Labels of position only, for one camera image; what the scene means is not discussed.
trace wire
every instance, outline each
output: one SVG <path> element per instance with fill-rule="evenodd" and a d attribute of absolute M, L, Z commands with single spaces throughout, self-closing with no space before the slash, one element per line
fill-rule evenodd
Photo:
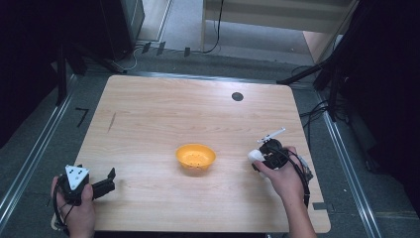
<path fill-rule="evenodd" d="M 74 204 L 71 206 L 71 208 L 69 209 L 69 211 L 67 212 L 67 214 L 65 215 L 65 217 L 64 217 L 64 224 L 66 223 L 65 221 L 67 220 L 67 216 L 68 216 L 68 214 L 70 214 L 70 212 L 71 212 L 71 210 L 73 209 L 73 207 L 74 207 Z"/>
<path fill-rule="evenodd" d="M 220 21 L 222 20 L 223 3 L 224 3 L 224 0 L 222 0 L 222 2 L 220 4 L 219 23 L 217 24 L 217 40 L 216 40 L 216 44 L 214 45 L 214 47 L 210 51 L 203 52 L 203 54 L 208 54 L 208 53 L 213 52 L 213 50 L 219 44 L 219 39 L 220 39 Z"/>
<path fill-rule="evenodd" d="M 345 121 L 346 123 L 348 122 L 348 120 L 346 118 L 341 117 L 342 115 L 339 116 L 339 113 L 342 112 L 342 109 L 344 108 L 343 105 L 336 105 L 334 108 L 331 108 L 331 106 L 327 105 L 327 106 L 321 106 L 323 103 L 326 103 L 328 100 L 324 100 L 320 103 L 318 103 L 311 111 L 309 112 L 305 112 L 305 113 L 301 113 L 299 114 L 300 118 L 303 117 L 308 117 L 308 120 L 306 121 L 306 123 L 302 126 L 303 128 L 307 127 L 307 141 L 308 141 L 308 147 L 309 150 L 311 150 L 311 122 L 317 120 L 318 118 L 321 117 L 321 115 L 323 115 L 323 113 L 325 111 L 331 111 L 331 109 L 334 109 L 334 115 L 337 117 L 337 119 Z"/>
<path fill-rule="evenodd" d="M 296 170 L 297 174 L 299 175 L 300 181 L 302 182 L 302 185 L 303 185 L 303 193 L 304 193 L 303 194 L 304 195 L 303 202 L 305 203 L 306 208 L 308 208 L 309 197 L 311 195 L 311 192 L 309 190 L 309 183 L 306 180 L 305 174 L 299 168 L 299 166 L 296 163 L 294 163 L 294 161 L 290 158 L 289 155 L 285 155 L 282 150 L 280 150 L 278 152 L 280 152 L 284 157 L 286 157 L 288 159 L 288 161 L 293 165 L 294 169 Z M 298 158 L 298 155 L 296 155 L 295 153 L 293 153 L 293 152 L 291 152 L 289 150 L 287 150 L 287 152 L 291 153 L 293 156 L 295 156 L 296 158 Z M 303 167 L 302 162 L 300 160 L 299 160 L 299 164 L 300 164 L 301 167 Z"/>
<path fill-rule="evenodd" d="M 138 48 L 136 48 L 136 49 L 133 51 L 133 58 L 134 58 L 134 60 L 135 60 L 135 63 L 134 63 L 134 65 L 133 65 L 133 66 L 131 66 L 131 67 L 122 67 L 122 66 L 118 65 L 118 64 L 117 64 L 115 61 L 113 61 L 113 60 L 112 60 L 112 63 L 113 63 L 114 65 L 116 65 L 117 67 L 119 67 L 120 69 L 122 69 L 122 70 L 131 70 L 131 69 L 135 68 L 135 67 L 137 66 L 136 52 L 137 52 L 139 49 L 142 49 L 142 47 L 138 47 Z"/>

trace table hole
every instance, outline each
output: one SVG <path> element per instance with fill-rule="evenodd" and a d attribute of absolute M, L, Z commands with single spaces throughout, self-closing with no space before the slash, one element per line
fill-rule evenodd
<path fill-rule="evenodd" d="M 234 92 L 232 93 L 232 98 L 235 101 L 242 101 L 244 99 L 244 95 L 241 92 Z"/>

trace orange bowl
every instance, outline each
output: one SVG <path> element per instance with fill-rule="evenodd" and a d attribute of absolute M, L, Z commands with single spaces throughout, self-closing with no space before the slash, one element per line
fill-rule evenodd
<path fill-rule="evenodd" d="M 205 171 L 216 160 L 216 154 L 207 146 L 187 144 L 176 150 L 176 158 L 186 169 Z"/>

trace wooden table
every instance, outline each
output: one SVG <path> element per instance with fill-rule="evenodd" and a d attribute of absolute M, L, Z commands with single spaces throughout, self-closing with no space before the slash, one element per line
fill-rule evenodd
<path fill-rule="evenodd" d="M 111 76 L 75 163 L 91 182 L 116 169 L 116 190 L 96 200 L 96 230 L 287 231 L 280 198 L 247 159 L 257 139 L 281 127 L 276 139 L 296 146 L 314 173 L 309 214 L 328 232 L 327 211 L 312 205 L 323 197 L 288 86 Z M 208 171 L 178 163 L 175 151 L 188 143 L 215 151 Z"/>

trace hand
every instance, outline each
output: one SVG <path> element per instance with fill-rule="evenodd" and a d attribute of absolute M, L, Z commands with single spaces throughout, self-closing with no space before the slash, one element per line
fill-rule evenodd
<path fill-rule="evenodd" d="M 284 147 L 284 149 L 297 154 L 296 148 L 294 147 Z M 299 160 L 291 153 L 289 156 L 290 159 L 300 167 Z M 279 170 L 272 170 L 260 161 L 255 161 L 254 165 L 256 165 L 257 168 L 271 180 L 271 184 L 274 187 L 275 192 L 277 192 L 282 199 L 303 199 L 302 181 L 300 180 L 300 177 L 294 169 L 292 163 L 287 162 Z"/>
<path fill-rule="evenodd" d="M 52 179 L 52 197 L 57 179 L 58 177 L 54 177 Z M 65 204 L 64 197 L 61 193 L 58 192 L 56 194 L 56 204 L 58 206 L 61 217 L 64 218 L 67 213 L 70 212 L 64 221 L 67 225 L 70 237 L 93 237 L 95 233 L 95 209 L 93 206 L 92 197 L 93 188 L 89 183 L 84 186 L 83 192 L 81 194 L 80 206 L 73 206 L 72 209 L 71 205 Z"/>
<path fill-rule="evenodd" d="M 296 153 L 294 147 L 284 147 Z M 290 159 L 300 166 L 299 159 L 289 153 Z M 294 237 L 316 237 L 315 230 L 306 206 L 303 203 L 303 185 L 291 162 L 287 162 L 282 168 L 272 170 L 260 161 L 255 161 L 257 168 L 270 180 L 275 192 L 281 197 L 289 223 L 289 236 Z"/>

